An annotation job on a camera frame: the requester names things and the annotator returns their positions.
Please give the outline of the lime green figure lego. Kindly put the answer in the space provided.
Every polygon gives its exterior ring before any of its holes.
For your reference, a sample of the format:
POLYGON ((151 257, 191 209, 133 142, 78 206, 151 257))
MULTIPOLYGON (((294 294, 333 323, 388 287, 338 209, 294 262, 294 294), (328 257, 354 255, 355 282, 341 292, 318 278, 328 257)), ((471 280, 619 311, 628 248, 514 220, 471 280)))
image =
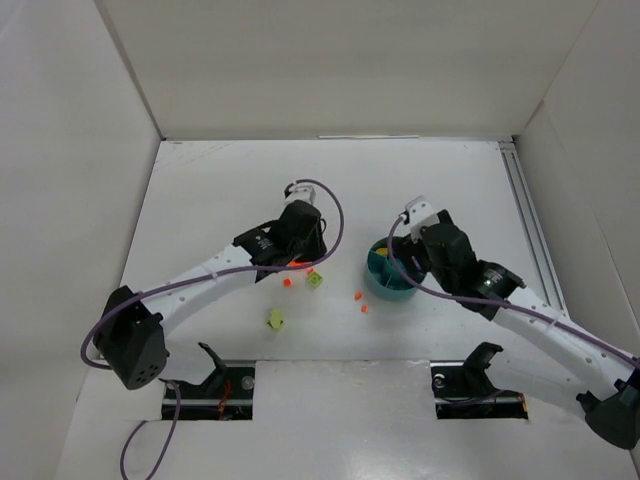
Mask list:
POLYGON ((274 308, 269 312, 266 322, 267 326, 273 331, 280 331, 284 326, 284 316, 280 308, 274 308))

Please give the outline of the lime green square lego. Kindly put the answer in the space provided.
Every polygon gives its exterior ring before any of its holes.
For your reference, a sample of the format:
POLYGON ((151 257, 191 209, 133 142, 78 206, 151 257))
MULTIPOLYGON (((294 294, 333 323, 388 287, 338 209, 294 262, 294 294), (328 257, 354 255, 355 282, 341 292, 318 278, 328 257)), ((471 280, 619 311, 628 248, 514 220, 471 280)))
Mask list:
POLYGON ((312 271, 306 277, 307 285, 312 289, 316 290, 323 283, 324 278, 316 271, 312 271))

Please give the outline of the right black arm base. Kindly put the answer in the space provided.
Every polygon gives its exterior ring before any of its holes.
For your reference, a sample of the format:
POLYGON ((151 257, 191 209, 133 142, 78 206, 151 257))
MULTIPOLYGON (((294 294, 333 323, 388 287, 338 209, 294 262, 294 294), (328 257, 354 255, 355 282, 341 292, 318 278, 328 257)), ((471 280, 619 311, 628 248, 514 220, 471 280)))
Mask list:
POLYGON ((639 389, 618 381, 616 393, 605 400, 591 392, 580 393, 576 400, 589 428, 609 444, 633 450, 639 442, 639 389))

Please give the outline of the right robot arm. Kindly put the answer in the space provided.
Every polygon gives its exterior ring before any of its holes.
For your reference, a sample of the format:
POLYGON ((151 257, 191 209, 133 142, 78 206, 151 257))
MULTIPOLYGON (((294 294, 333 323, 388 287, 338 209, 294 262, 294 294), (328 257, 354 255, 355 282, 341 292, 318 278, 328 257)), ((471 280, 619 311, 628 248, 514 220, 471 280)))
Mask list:
POLYGON ((467 357, 465 378, 473 387, 522 392, 580 416, 638 412, 638 359, 546 304, 506 267, 478 259, 447 211, 418 202, 395 224, 408 229, 400 241, 387 241, 390 260, 405 278, 431 275, 439 287, 425 293, 515 336, 511 346, 483 343, 467 357))

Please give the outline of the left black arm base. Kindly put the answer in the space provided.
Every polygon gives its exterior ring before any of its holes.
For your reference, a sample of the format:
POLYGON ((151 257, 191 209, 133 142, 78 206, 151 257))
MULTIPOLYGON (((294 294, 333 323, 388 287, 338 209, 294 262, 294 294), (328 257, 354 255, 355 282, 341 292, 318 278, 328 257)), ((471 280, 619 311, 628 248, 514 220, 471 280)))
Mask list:
POLYGON ((112 316, 92 342, 128 390, 156 379, 169 357, 160 313, 151 313, 136 300, 112 316))

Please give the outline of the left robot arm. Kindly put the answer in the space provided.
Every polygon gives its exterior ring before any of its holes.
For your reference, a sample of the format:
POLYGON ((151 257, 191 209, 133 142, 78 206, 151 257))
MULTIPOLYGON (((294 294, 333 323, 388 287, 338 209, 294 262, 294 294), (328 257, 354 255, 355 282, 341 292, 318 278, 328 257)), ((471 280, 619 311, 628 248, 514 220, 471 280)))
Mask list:
POLYGON ((321 259, 327 253, 322 225, 321 213, 310 201, 287 201, 278 219, 237 236, 214 257, 170 281, 172 290, 145 298, 142 304, 161 316, 160 325, 169 334, 211 303, 292 261, 321 259))

